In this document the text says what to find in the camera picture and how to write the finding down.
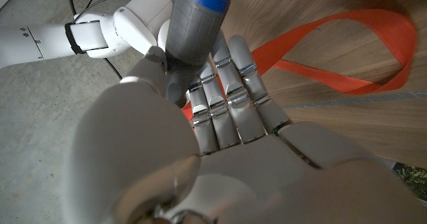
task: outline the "metal joint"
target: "metal joint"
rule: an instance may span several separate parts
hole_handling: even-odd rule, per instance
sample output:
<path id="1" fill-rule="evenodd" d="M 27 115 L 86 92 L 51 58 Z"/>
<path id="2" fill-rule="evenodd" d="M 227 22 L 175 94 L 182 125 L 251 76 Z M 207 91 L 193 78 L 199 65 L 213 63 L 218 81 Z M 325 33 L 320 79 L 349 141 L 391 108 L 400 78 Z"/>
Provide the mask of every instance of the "metal joint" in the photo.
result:
<path id="1" fill-rule="evenodd" d="M 189 86 L 188 90 L 189 90 L 189 92 L 193 92 L 193 91 L 198 90 L 200 87 L 202 87 L 201 82 L 193 83 Z"/>
<path id="2" fill-rule="evenodd" d="M 208 83 L 209 81 L 211 81 L 211 80 L 213 80 L 213 79 L 215 79 L 216 78 L 216 76 L 217 76 L 217 74 L 216 73 L 213 73 L 212 75 L 208 75 L 207 77 L 205 77 L 205 78 L 203 78 L 202 80 L 201 80 L 201 83 Z"/>
<path id="3" fill-rule="evenodd" d="M 243 68 L 243 69 L 240 69 L 239 70 L 239 73 L 240 73 L 240 75 L 242 76 L 242 77 L 246 77 L 246 76 L 248 76 L 248 75 L 250 75 L 250 74 L 252 74 L 252 73 L 254 73 L 254 72 L 256 72 L 256 64 L 255 63 L 252 63 L 250 66 L 248 66 L 248 67 L 245 67 L 245 68 Z"/>
<path id="4" fill-rule="evenodd" d="M 216 68 L 221 68 L 221 67 L 223 67 L 225 65 L 230 64 L 231 62 L 232 62 L 232 57 L 229 56 L 229 57 L 227 57 L 227 58 L 225 58 L 225 59 L 223 59 L 221 61 L 216 62 L 215 66 L 216 66 Z"/>
<path id="5" fill-rule="evenodd" d="M 240 89 L 240 91 L 233 93 L 232 96 L 228 97 L 228 105 L 237 105 L 243 101 L 249 99 L 248 91 L 245 88 Z"/>
<path id="6" fill-rule="evenodd" d="M 269 95 L 265 95 L 261 98 L 259 98 L 258 100 L 254 101 L 253 104 L 255 107 L 261 105 L 262 103 L 265 103 L 266 101 L 270 100 L 271 97 Z"/>
<path id="7" fill-rule="evenodd" d="M 209 114 L 209 111 L 207 111 L 207 110 L 203 110 L 203 111 L 200 111 L 198 113 L 194 113 L 193 125 L 197 125 L 197 124 L 201 124 L 201 123 L 204 123 L 206 121 L 209 121 L 209 118 L 210 118 L 210 114 Z"/>
<path id="8" fill-rule="evenodd" d="M 227 109 L 226 102 L 225 101 L 221 101 L 219 103 L 216 103 L 216 104 L 212 105 L 210 107 L 209 112 L 210 112 L 211 117 L 217 117 L 217 116 L 219 116 L 221 114 L 226 113 L 227 110 L 228 109 Z"/>

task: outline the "white robotic arm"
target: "white robotic arm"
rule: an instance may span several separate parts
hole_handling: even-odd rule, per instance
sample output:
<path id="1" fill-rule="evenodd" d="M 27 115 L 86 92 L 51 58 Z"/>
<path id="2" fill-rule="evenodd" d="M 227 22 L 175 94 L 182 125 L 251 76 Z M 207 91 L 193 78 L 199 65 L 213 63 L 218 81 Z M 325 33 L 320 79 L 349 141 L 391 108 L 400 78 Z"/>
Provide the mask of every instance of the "white robotic arm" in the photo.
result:
<path id="1" fill-rule="evenodd" d="M 106 58 L 129 47 L 146 54 L 171 10 L 171 0 L 131 0 L 114 14 L 82 13 L 65 25 L 1 28 L 0 68 L 83 53 Z"/>

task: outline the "robotic arm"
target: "robotic arm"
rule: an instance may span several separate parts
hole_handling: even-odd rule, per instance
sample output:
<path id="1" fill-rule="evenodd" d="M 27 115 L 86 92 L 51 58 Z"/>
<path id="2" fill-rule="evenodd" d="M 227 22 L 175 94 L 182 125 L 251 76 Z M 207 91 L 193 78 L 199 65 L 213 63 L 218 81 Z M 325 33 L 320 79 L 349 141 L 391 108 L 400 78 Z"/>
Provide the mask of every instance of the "robotic arm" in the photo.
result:
<path id="1" fill-rule="evenodd" d="M 171 16 L 171 0 L 131 0 L 114 14 L 82 13 L 72 23 L 0 29 L 0 68 L 87 53 L 106 58 L 133 47 L 146 54 Z"/>
<path id="2" fill-rule="evenodd" d="M 227 44 L 220 31 L 229 4 L 174 0 L 171 11 L 170 0 L 132 0 L 113 15 L 0 32 L 11 44 L 0 44 L 3 66 L 145 54 L 79 122 L 66 222 L 421 223 L 421 206 L 374 156 L 321 125 L 292 123 L 270 98 L 246 42 Z M 180 110 L 188 89 L 191 124 Z"/>

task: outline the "robotic hand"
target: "robotic hand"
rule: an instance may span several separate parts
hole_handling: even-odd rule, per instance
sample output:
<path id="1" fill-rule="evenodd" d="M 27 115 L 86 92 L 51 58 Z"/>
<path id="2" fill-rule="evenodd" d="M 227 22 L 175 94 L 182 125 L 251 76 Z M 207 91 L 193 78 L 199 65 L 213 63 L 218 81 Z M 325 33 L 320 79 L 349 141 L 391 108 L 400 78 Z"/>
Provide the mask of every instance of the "robotic hand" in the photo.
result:
<path id="1" fill-rule="evenodd" d="M 227 45 L 218 32 L 228 4 L 175 0 L 165 51 L 151 47 L 87 110 L 65 164 L 65 220 L 421 223 L 421 206 L 374 156 L 289 120 L 243 38 Z M 188 86 L 191 125 L 179 108 Z"/>

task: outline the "cylindrical object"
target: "cylindrical object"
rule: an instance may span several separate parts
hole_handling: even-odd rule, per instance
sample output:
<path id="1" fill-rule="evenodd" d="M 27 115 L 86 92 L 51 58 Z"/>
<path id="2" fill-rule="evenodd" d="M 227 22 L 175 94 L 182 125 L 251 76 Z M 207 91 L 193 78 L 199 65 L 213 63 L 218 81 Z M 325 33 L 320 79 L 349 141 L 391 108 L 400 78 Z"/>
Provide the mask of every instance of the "cylindrical object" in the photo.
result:
<path id="1" fill-rule="evenodd" d="M 166 41 L 166 97 L 185 105 L 185 92 L 203 67 L 230 0 L 174 0 Z"/>

